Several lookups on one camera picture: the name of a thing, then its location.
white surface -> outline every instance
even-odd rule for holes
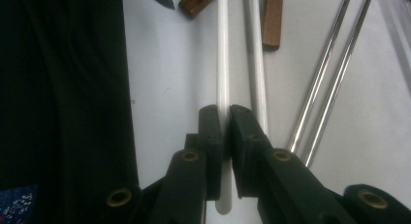
[[[229,0],[232,104],[255,108],[249,0]],[[351,0],[301,147],[317,117],[363,0]],[[264,52],[269,138],[285,147],[341,0],[284,0],[281,48]],[[366,183],[411,208],[411,9],[372,0],[312,172],[331,190]],[[161,176],[198,110],[217,102],[217,2],[196,19],[152,0],[124,0],[141,187]],[[206,223],[261,223],[255,199],[227,215],[207,205]]]

black fabric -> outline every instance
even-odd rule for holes
[[[0,0],[0,50],[0,189],[38,184],[30,223],[138,184],[122,0]]]

white tube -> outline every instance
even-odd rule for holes
[[[259,0],[250,0],[251,28],[253,33],[254,71],[256,86],[256,116],[266,135],[269,134],[267,117],[266,83],[263,62],[263,43],[261,40],[261,22]]]
[[[229,77],[229,21],[228,0],[218,0],[218,65],[217,65],[217,106],[223,136],[227,136],[230,114]],[[232,170],[228,149],[225,149],[221,173],[221,197],[215,203],[217,211],[227,214],[232,208]]]

chrome pole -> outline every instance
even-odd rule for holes
[[[327,66],[329,65],[330,57],[332,55],[332,49],[335,45],[335,40],[336,40],[336,37],[338,36],[338,32],[341,27],[342,20],[344,19],[345,12],[347,11],[349,2],[350,0],[344,0],[341,6],[341,9],[338,13],[338,17],[335,21],[335,24],[332,28],[332,32],[329,36],[328,43],[324,49],[323,57],[320,61],[320,64],[318,65],[317,71],[311,82],[311,86],[308,90],[308,93],[305,96],[305,100],[304,100],[302,109],[300,111],[299,119],[296,123],[293,135],[288,144],[288,149],[291,152],[297,153],[297,150],[299,149],[302,134],[307,124],[309,115],[311,114],[312,107],[314,106],[314,101],[317,96],[318,89],[320,88],[321,81],[323,80],[323,76],[326,73]]]
[[[363,9],[361,10],[356,26],[353,32],[351,33],[351,37],[346,46],[344,56],[342,57],[342,60],[340,62],[340,67],[334,75],[334,79],[332,81],[332,87],[329,90],[328,99],[323,105],[323,108],[320,112],[320,117],[317,119],[317,123],[314,127],[314,131],[312,132],[308,145],[304,151],[303,162],[307,168],[311,166],[314,156],[318,150],[318,146],[324,134],[324,130],[326,129],[326,125],[330,118],[330,114],[332,112],[332,106],[335,102],[335,99],[338,94],[339,88],[341,86],[342,80],[344,79],[344,75],[347,70],[348,63],[350,62],[350,58],[353,53],[354,46],[360,35],[360,31],[363,26],[365,15],[366,15],[366,12],[368,10],[370,3],[371,3],[371,0],[365,0],[364,2]]]

wooden block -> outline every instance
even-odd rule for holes
[[[179,8],[189,17],[196,17],[212,0],[181,0]]]
[[[266,0],[263,22],[263,45],[278,50],[281,40],[283,0]]]

